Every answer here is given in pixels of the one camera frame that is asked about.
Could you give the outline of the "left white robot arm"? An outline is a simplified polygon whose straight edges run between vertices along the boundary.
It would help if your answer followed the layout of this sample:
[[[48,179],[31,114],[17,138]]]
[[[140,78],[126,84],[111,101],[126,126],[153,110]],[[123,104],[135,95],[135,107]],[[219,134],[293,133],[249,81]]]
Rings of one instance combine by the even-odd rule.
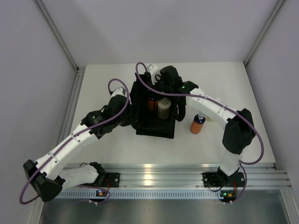
[[[103,110],[93,111],[82,119],[72,134],[36,161],[27,160],[23,168],[31,185],[43,202],[54,199],[62,190],[79,185],[100,187],[106,171],[97,162],[65,170],[65,166],[85,147],[96,142],[117,126],[123,126],[131,114],[129,99],[116,94]]]

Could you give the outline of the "orange pump bottle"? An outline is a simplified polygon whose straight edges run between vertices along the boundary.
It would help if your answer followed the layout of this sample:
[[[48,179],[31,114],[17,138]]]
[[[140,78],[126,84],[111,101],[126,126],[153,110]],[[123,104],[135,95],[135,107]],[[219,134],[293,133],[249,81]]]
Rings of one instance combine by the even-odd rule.
[[[153,112],[157,110],[158,101],[155,98],[149,97],[147,102],[147,108],[149,111]]]
[[[191,124],[190,131],[193,134],[199,134],[205,121],[206,121],[206,117],[203,113],[200,112],[200,113],[196,114],[194,116],[193,122]]]

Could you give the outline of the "black canvas bag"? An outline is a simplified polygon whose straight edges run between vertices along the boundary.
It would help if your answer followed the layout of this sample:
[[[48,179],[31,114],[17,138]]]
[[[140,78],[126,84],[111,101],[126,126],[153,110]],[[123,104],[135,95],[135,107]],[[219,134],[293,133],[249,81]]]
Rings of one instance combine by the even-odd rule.
[[[173,139],[175,131],[175,121],[182,121],[185,117],[185,97],[164,96],[157,94],[146,88],[145,75],[134,81],[130,99],[132,103],[132,115],[135,122],[132,127],[136,130],[137,135],[147,135]],[[148,98],[155,98],[157,101],[168,98],[171,101],[170,114],[168,119],[160,119],[156,111],[149,111],[147,108]]]

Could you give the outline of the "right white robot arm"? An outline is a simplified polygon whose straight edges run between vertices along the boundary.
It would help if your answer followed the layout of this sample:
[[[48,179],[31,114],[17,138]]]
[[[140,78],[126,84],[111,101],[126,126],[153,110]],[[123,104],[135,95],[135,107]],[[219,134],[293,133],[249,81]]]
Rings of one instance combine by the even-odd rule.
[[[223,129],[222,143],[226,151],[214,180],[220,186],[230,185],[239,170],[243,150],[256,136],[251,112],[246,108],[241,111],[230,109],[208,96],[195,83],[183,82],[173,66],[160,69],[151,65],[148,69],[156,91],[165,97],[184,100],[185,105],[199,110]]]

